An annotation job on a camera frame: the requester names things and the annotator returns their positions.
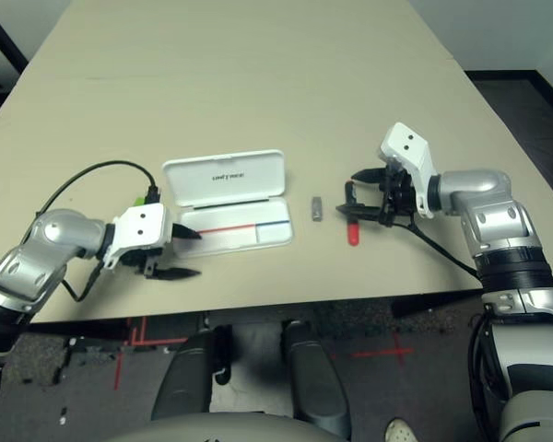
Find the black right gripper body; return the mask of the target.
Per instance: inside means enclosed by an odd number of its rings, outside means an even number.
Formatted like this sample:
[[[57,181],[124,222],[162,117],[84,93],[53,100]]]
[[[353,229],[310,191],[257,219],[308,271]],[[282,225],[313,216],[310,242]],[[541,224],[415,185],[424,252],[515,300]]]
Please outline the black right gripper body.
[[[404,169],[386,166],[379,189],[383,193],[379,223],[392,227],[397,217],[406,217],[411,225],[417,208],[416,192],[408,173]]]

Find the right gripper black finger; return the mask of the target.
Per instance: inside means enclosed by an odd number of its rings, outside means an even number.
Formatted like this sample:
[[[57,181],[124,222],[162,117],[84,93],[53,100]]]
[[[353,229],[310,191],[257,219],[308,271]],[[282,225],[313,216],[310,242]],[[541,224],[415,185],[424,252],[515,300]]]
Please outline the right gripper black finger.
[[[341,204],[335,209],[345,216],[356,219],[378,219],[382,212],[382,209],[378,206],[364,204]]]
[[[385,179],[385,168],[363,169],[354,173],[351,179],[363,183],[381,183]]]

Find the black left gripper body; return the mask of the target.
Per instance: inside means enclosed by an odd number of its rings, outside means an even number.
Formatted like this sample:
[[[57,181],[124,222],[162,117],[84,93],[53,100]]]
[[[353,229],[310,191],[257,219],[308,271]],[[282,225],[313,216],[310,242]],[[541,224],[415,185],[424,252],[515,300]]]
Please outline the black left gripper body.
[[[120,263],[135,268],[136,274],[142,274],[148,279],[161,279],[164,272],[158,269],[159,258],[163,248],[147,250],[130,250],[120,259]]]

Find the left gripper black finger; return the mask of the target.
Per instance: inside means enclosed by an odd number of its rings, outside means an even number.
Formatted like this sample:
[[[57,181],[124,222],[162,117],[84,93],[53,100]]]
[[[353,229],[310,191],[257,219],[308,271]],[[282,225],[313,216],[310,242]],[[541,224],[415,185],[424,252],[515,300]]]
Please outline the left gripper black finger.
[[[195,231],[186,227],[184,225],[173,223],[171,227],[171,237],[176,239],[189,239],[189,240],[199,240],[201,235]]]
[[[172,267],[172,268],[166,268],[166,269],[157,268],[154,271],[154,278],[156,280],[161,280],[161,281],[177,281],[177,280],[194,277],[199,274],[200,272],[197,270],[186,269],[186,268],[178,268],[178,267]]]

